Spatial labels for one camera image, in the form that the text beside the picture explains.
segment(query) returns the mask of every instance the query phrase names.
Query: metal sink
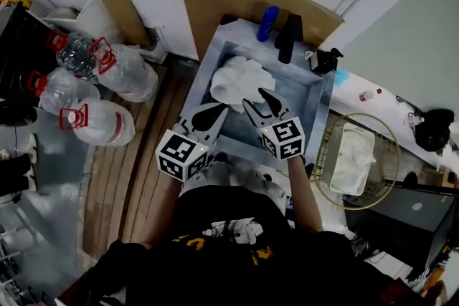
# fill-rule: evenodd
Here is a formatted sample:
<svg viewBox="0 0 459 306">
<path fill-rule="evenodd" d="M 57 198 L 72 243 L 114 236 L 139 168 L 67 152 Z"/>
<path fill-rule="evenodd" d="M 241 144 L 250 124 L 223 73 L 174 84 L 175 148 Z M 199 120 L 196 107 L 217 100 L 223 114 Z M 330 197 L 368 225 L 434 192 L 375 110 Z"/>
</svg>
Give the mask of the metal sink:
<svg viewBox="0 0 459 306">
<path fill-rule="evenodd" d="M 182 112 L 215 102 L 209 92 L 212 75 L 229 58 L 242 55 L 254 59 L 275 78 L 275 91 L 287 99 L 300 118 L 306 134 L 306 163 L 315 163 L 328 116 L 335 72 L 326 75 L 313 73 L 304 59 L 304 52 L 313 48 L 299 42 L 295 43 L 292 62 L 279 62 L 278 50 L 274 48 L 278 33 L 273 32 L 270 39 L 262 43 L 255 38 L 257 28 L 257 24 L 243 19 L 218 26 Z M 256 105 L 263 112 L 269 111 L 266 103 Z M 277 161 L 262 147 L 247 114 L 240 114 L 232 108 L 217 139 L 217 150 L 279 170 L 286 169 L 286 162 Z"/>
</svg>

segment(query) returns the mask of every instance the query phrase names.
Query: plastic water jug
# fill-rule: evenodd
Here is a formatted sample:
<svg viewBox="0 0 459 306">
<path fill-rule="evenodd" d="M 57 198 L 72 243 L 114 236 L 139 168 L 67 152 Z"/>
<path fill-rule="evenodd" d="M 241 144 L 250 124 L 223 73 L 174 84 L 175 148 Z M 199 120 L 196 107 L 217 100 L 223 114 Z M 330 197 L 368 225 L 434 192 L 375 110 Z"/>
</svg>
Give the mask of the plastic water jug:
<svg viewBox="0 0 459 306">
<path fill-rule="evenodd" d="M 65 114 L 69 126 L 64 125 Z M 122 106 L 105 100 L 86 98 L 75 108 L 61 109 L 60 128 L 92 145 L 125 145 L 136 134 L 132 115 Z"/>
<path fill-rule="evenodd" d="M 77 78 L 90 83 L 98 83 L 93 74 L 96 66 L 94 57 L 89 53 L 93 40 L 82 32 L 63 34 L 52 30 L 46 45 L 56 52 L 56 60 L 60 67 L 72 73 Z"/>
<path fill-rule="evenodd" d="M 38 107 L 54 115 L 61 108 L 70 108 L 72 103 L 91 97 L 100 99 L 98 89 L 84 80 L 77 79 L 64 68 L 56 68 L 47 76 L 33 71 L 27 87 L 40 97 Z"/>
<path fill-rule="evenodd" d="M 90 47 L 98 62 L 93 72 L 99 82 L 131 102 L 143 102 L 153 97 L 158 87 L 158 75 L 145 63 L 138 49 L 122 44 L 110 46 L 101 37 Z"/>
</svg>

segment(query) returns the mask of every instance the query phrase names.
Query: white cloth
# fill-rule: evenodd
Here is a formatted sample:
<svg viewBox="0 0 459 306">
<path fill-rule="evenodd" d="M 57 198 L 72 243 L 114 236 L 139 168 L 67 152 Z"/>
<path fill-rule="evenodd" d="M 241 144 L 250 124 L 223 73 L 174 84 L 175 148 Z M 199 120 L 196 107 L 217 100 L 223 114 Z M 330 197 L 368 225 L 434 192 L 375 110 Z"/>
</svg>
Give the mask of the white cloth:
<svg viewBox="0 0 459 306">
<path fill-rule="evenodd" d="M 214 73 L 210 94 L 215 100 L 243 113 L 243 98 L 252 102 L 264 102 L 258 88 L 274 90 L 274 87 L 274 78 L 259 62 L 236 56 Z"/>
<path fill-rule="evenodd" d="M 373 162 L 376 160 L 368 138 L 354 131 L 344 131 L 332 185 L 346 193 L 356 193 Z"/>
</svg>

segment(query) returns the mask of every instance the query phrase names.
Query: wooden floor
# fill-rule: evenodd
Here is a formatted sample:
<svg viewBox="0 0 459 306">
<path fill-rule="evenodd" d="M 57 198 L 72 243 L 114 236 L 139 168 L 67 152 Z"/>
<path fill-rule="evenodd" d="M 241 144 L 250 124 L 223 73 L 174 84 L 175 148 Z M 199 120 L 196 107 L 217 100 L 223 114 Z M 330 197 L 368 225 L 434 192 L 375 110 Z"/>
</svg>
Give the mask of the wooden floor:
<svg viewBox="0 0 459 306">
<path fill-rule="evenodd" d="M 164 131 L 178 120 L 191 80 L 171 70 L 155 68 L 160 86 L 157 95 L 143 103 L 114 97 L 136 122 L 136 135 L 123 147 L 97 147 L 87 190 L 83 251 L 99 259 L 116 239 L 135 239 L 148 214 L 164 194 L 167 180 L 160 173 L 154 151 Z"/>
</svg>

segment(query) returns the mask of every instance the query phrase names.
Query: cardboard sheet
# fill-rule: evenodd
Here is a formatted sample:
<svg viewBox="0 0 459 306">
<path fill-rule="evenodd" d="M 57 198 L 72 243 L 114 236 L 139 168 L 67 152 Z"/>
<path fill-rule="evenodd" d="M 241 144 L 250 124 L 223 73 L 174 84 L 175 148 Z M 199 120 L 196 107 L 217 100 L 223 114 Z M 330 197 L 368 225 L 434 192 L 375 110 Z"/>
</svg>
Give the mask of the cardboard sheet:
<svg viewBox="0 0 459 306">
<path fill-rule="evenodd" d="M 102 0 L 102 2 L 129 44 L 150 46 L 151 40 L 131 0 Z"/>
<path fill-rule="evenodd" d="M 342 22 L 332 11 L 311 0 L 184 0 L 198 57 L 203 59 L 220 19 L 229 14 L 260 23 L 266 8 L 277 5 L 274 29 L 281 30 L 289 13 L 303 19 L 304 42 L 318 47 Z"/>
</svg>

